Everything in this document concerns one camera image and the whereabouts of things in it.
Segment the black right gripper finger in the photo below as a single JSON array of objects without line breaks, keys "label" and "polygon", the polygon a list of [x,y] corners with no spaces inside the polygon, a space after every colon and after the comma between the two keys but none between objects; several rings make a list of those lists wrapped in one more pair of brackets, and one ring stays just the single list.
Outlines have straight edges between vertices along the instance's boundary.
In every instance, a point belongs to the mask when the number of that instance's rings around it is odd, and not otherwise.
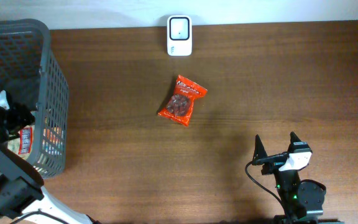
[{"label": "black right gripper finger", "polygon": [[302,149],[306,149],[306,142],[301,141],[300,138],[292,131],[290,133],[289,152],[295,152]]},{"label": "black right gripper finger", "polygon": [[260,139],[260,136],[257,134],[255,136],[255,147],[254,147],[254,154],[252,157],[252,165],[261,165],[264,164],[266,158],[268,157],[264,145]]}]

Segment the red orange snack bag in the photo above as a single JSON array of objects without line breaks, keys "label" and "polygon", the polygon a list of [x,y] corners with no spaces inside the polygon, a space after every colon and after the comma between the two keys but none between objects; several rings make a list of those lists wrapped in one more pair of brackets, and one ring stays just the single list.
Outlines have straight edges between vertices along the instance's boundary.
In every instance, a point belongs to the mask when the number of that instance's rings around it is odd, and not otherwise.
[{"label": "red orange snack bag", "polygon": [[173,95],[158,115],[188,126],[193,114],[194,102],[203,98],[208,90],[188,78],[179,75],[173,90]]}]

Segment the cream yellow snack bag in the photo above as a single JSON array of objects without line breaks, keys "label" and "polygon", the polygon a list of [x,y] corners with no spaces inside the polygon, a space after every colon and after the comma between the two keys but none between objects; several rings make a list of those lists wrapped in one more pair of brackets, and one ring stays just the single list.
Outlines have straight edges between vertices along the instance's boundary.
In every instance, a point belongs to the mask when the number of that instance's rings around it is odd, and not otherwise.
[{"label": "cream yellow snack bag", "polygon": [[29,161],[31,155],[35,155],[35,164],[54,169],[60,169],[63,165],[63,139],[64,132],[59,127],[45,128],[42,132],[42,144],[35,147],[35,126],[25,126],[16,134],[9,136],[7,148],[20,158]]}]

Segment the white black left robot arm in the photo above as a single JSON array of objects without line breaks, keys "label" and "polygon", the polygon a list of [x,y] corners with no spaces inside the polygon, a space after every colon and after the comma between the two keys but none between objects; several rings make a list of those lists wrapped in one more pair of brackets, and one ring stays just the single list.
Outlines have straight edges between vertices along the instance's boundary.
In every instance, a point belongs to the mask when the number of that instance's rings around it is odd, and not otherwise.
[{"label": "white black left robot arm", "polygon": [[0,91],[0,218],[8,217],[13,223],[95,223],[50,195],[39,172],[7,148],[19,131],[34,122],[26,105],[13,102],[9,93]]}]

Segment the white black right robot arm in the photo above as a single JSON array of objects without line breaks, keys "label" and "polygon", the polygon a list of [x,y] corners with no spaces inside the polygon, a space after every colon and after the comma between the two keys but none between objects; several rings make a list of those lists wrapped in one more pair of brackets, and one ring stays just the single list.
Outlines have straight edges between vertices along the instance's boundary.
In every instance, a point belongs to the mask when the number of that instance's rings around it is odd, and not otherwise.
[{"label": "white black right robot arm", "polygon": [[[245,172],[248,178],[260,188],[275,197],[283,208],[283,215],[274,216],[272,223],[340,223],[339,220],[320,220],[326,186],[315,180],[301,180],[299,171],[308,166],[313,151],[307,142],[294,132],[290,133],[290,144],[285,152],[269,156],[260,136],[255,137],[252,160],[247,163]],[[248,171],[249,166],[261,166],[262,175],[274,175],[278,194],[256,181]]]}]

